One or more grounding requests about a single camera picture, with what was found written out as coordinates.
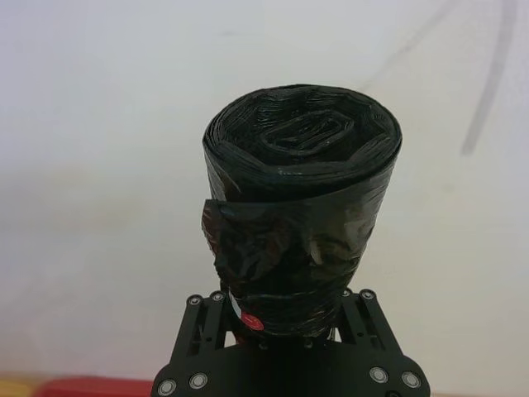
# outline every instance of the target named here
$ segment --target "mark on wall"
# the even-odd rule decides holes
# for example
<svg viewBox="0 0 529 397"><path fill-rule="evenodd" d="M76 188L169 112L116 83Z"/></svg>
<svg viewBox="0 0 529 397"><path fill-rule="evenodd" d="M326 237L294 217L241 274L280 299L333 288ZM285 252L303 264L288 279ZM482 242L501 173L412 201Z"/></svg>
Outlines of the mark on wall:
<svg viewBox="0 0 529 397"><path fill-rule="evenodd" d="M359 90L365 91L371 87L382 75L397 64L402 58L409 54L415 47L437 28L446 17L448 17L455 7L460 3L460 0L447 0L441 4L439 9L429 18L424 25L412 36L406 44L393 52L383 63L382 67L373 76L371 76L365 83L360 85Z"/></svg>
<svg viewBox="0 0 529 397"><path fill-rule="evenodd" d="M474 111L469 130L461 147L462 155L472 155L481 137L487 116L498 93L499 84L507 63L512 34L517 15L517 0L502 1L502 19L498 30L498 39L494 47L484 90L479 97L478 107Z"/></svg>

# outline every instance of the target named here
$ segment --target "black metal bracket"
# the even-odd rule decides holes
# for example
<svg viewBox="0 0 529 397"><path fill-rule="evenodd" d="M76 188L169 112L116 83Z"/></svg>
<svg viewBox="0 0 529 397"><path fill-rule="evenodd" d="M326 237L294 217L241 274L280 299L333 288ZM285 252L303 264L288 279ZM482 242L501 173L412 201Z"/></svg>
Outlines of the black metal bracket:
<svg viewBox="0 0 529 397"><path fill-rule="evenodd" d="M151 397L430 396L422 369L403 355L369 289L344 291L336 323L341 342L270 338L225 347L231 311L221 291L188 298L173 354Z"/></svg>

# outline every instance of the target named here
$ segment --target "white backdrop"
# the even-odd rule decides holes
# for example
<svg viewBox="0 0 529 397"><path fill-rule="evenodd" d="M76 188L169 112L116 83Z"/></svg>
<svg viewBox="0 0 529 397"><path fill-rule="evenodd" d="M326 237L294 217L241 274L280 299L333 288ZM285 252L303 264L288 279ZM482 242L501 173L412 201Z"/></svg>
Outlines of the white backdrop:
<svg viewBox="0 0 529 397"><path fill-rule="evenodd" d="M433 390L529 395L528 5L0 2L0 371L152 377L217 287L205 126L304 82L403 129L353 288Z"/></svg>

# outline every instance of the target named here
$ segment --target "screw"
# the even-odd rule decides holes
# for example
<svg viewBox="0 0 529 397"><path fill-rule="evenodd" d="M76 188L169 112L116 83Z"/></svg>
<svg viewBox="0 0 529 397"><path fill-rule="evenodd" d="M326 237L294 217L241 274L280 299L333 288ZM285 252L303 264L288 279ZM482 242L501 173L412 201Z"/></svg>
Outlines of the screw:
<svg viewBox="0 0 529 397"><path fill-rule="evenodd" d="M222 292L217 292L213 295L213 300L215 302L220 302L221 300L224 299L224 294Z"/></svg>
<svg viewBox="0 0 529 397"><path fill-rule="evenodd" d="M193 376L191 376L191 379L189 380L189 386L191 386L191 389L201 389L204 387L207 383L207 376L206 374L203 374L202 372L199 372Z"/></svg>
<svg viewBox="0 0 529 397"><path fill-rule="evenodd" d="M198 296L193 296L190 300L189 300L189 304L199 304L200 303L200 298Z"/></svg>
<svg viewBox="0 0 529 397"><path fill-rule="evenodd" d="M386 383L389 379L388 373L379 366L371 368L369 375L371 376L371 379L377 383Z"/></svg>
<svg viewBox="0 0 529 397"><path fill-rule="evenodd" d="M372 299L374 298L374 293L369 291L368 289L365 291L362 291L362 298L364 299Z"/></svg>
<svg viewBox="0 0 529 397"><path fill-rule="evenodd" d="M421 380L413 372L404 372L403 382L407 387L411 387L412 389L417 389L421 386Z"/></svg>
<svg viewBox="0 0 529 397"><path fill-rule="evenodd" d="M158 394L162 396L171 395L176 390L176 382L172 379L164 380L158 386Z"/></svg>

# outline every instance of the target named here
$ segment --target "black plastic wrap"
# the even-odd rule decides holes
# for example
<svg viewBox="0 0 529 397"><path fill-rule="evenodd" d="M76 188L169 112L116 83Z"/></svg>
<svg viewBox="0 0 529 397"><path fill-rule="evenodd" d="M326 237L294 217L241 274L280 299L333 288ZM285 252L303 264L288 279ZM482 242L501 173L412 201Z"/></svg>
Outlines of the black plastic wrap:
<svg viewBox="0 0 529 397"><path fill-rule="evenodd" d="M322 335L356 271L401 146L379 103L344 88L248 93L203 138L203 230L253 332Z"/></svg>

